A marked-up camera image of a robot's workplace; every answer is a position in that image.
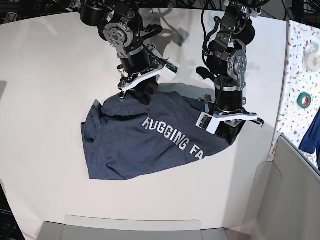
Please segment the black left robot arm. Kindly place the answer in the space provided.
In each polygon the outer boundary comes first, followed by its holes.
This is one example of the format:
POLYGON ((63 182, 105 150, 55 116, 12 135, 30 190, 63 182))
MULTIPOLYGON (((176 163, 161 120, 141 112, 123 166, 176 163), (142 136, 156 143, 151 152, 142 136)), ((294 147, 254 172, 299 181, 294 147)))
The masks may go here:
POLYGON ((209 94, 200 98, 205 110, 196 126, 225 139, 232 145, 246 122, 264 126, 254 112, 244 108, 247 45, 255 37, 252 19, 260 15, 263 0, 229 0, 223 17, 214 17, 214 28, 204 33, 202 60, 205 67, 196 72, 214 83, 215 99, 209 94))

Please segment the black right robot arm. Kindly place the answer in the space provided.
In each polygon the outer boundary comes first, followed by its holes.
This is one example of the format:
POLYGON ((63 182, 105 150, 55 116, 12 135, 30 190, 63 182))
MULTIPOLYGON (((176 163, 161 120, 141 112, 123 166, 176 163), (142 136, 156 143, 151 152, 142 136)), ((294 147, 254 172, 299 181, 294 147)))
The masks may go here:
POLYGON ((78 0, 76 3, 81 21, 96 27, 99 36, 116 49, 121 62, 117 67, 121 74, 120 100, 130 96, 149 105, 158 87, 156 77, 138 78, 166 64, 154 46, 145 44, 145 40, 158 35, 163 28, 154 24, 144 26, 139 6, 132 0, 78 0))

